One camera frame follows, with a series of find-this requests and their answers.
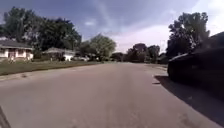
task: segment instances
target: white house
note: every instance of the white house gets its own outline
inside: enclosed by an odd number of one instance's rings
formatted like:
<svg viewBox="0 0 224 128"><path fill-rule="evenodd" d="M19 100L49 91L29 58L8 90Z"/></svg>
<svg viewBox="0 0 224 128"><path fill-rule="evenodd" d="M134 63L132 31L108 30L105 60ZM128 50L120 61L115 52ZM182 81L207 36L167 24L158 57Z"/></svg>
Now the white house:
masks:
<svg viewBox="0 0 224 128"><path fill-rule="evenodd" d="M0 40L0 60L31 60L33 48L13 40Z"/></svg>
<svg viewBox="0 0 224 128"><path fill-rule="evenodd" d="M49 48L47 51L44 51L43 53L50 54L52 58L54 55L60 54L65 58L65 61L71 61L71 59L75 56L74 51L59 48Z"/></svg>

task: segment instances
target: blue sky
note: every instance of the blue sky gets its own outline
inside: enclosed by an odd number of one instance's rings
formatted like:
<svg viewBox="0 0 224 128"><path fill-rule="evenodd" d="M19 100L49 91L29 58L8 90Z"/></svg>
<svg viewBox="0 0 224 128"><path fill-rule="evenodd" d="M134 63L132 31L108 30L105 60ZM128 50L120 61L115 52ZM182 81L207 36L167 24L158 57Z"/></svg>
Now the blue sky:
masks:
<svg viewBox="0 0 224 128"><path fill-rule="evenodd" d="M164 51L168 25L182 12L205 11L211 35L223 31L223 3L224 0L5 0L0 4L0 14L12 6L33 9L41 16L71 20L84 40L98 33L109 36L117 42L117 51L125 52L139 42L160 45Z"/></svg>

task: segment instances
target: parked car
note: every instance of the parked car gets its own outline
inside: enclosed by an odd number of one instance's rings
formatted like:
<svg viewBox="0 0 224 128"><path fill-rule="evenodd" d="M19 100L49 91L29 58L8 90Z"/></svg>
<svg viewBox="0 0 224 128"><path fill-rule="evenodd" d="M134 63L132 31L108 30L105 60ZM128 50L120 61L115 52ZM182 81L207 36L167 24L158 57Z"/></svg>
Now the parked car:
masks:
<svg viewBox="0 0 224 128"><path fill-rule="evenodd" d="M223 95L224 33L210 37L194 52L174 57L167 71L174 81L191 82Z"/></svg>

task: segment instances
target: street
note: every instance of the street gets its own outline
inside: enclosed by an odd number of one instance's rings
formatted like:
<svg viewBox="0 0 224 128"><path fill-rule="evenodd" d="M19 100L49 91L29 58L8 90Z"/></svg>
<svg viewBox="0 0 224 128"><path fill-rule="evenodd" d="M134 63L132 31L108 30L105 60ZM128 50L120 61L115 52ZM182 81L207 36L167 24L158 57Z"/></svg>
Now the street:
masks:
<svg viewBox="0 0 224 128"><path fill-rule="evenodd" d="M165 70L114 63L0 82L12 128L221 128L224 102Z"/></svg>

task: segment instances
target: grass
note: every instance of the grass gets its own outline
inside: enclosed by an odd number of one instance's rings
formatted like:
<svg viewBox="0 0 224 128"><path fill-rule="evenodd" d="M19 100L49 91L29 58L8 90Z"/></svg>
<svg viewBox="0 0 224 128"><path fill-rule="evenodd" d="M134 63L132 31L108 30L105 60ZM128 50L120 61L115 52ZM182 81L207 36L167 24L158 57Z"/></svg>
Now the grass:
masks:
<svg viewBox="0 0 224 128"><path fill-rule="evenodd" d="M49 69L69 68L77 66L87 66L99 64L97 62L82 62L82 61L71 61L71 62L57 62L57 61L46 61L46 62L1 62L0 63L0 75L9 75L23 72L32 72Z"/></svg>

